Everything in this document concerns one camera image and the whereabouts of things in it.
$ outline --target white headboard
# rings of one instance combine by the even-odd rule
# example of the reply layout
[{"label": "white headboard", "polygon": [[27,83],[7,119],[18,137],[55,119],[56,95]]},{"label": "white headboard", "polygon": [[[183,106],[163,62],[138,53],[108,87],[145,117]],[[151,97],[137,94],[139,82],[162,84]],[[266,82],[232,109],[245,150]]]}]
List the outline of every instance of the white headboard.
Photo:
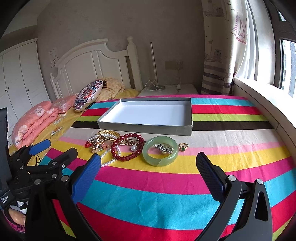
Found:
[{"label": "white headboard", "polygon": [[[55,64],[57,77],[50,73],[50,80],[58,98],[81,91],[95,79],[112,77],[131,88],[131,80],[137,90],[143,89],[138,55],[133,38],[128,37],[127,50],[112,52],[106,43],[108,39],[97,39],[80,44],[65,53]],[[132,78],[128,74],[126,57],[131,64]]]}]

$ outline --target white pearl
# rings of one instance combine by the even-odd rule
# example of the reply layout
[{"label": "white pearl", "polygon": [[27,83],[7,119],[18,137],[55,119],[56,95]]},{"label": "white pearl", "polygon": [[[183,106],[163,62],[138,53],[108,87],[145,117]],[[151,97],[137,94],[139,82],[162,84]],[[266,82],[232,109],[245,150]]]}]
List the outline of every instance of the white pearl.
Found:
[{"label": "white pearl", "polygon": [[136,145],[131,146],[131,151],[136,151],[136,150],[137,150],[137,146]]}]

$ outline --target bed post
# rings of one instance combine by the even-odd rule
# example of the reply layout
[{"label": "bed post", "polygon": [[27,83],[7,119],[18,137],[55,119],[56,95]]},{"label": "bed post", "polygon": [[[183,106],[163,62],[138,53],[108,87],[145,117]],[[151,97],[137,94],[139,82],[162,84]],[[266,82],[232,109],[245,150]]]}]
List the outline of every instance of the bed post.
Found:
[{"label": "bed post", "polygon": [[57,90],[57,86],[56,86],[56,84],[55,84],[55,82],[54,82],[54,79],[55,79],[55,78],[53,77],[52,73],[50,73],[49,76],[50,76],[50,82],[51,82],[51,84],[52,84],[52,87],[54,88],[54,93],[55,93],[55,95],[56,95],[56,98],[59,99],[59,98],[61,98],[61,97],[60,97],[59,92],[58,92],[58,90]]},{"label": "bed post", "polygon": [[133,43],[133,37],[129,36],[127,38],[128,40],[128,57],[131,63],[131,70],[133,73],[133,80],[135,83],[135,88],[139,91],[143,89],[142,85],[142,79],[141,79],[141,74],[140,74],[140,67],[139,67],[139,62],[138,62],[138,54],[137,54],[137,48],[136,45]]}]

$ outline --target wall socket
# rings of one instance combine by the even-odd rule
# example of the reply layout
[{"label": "wall socket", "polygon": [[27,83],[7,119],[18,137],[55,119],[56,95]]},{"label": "wall socket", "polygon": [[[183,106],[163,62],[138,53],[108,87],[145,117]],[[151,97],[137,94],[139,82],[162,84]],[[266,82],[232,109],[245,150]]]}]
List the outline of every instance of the wall socket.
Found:
[{"label": "wall socket", "polygon": [[183,69],[183,60],[165,61],[165,69]]}]

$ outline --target white wardrobe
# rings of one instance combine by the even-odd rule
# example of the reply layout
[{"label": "white wardrobe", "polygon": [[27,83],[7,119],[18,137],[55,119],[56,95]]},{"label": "white wardrobe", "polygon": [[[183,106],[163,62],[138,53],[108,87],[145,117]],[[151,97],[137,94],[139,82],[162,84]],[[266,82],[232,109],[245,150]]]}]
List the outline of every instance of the white wardrobe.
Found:
[{"label": "white wardrobe", "polygon": [[33,106],[50,100],[40,71],[37,39],[0,53],[0,109],[7,107],[8,141],[17,121]]}]

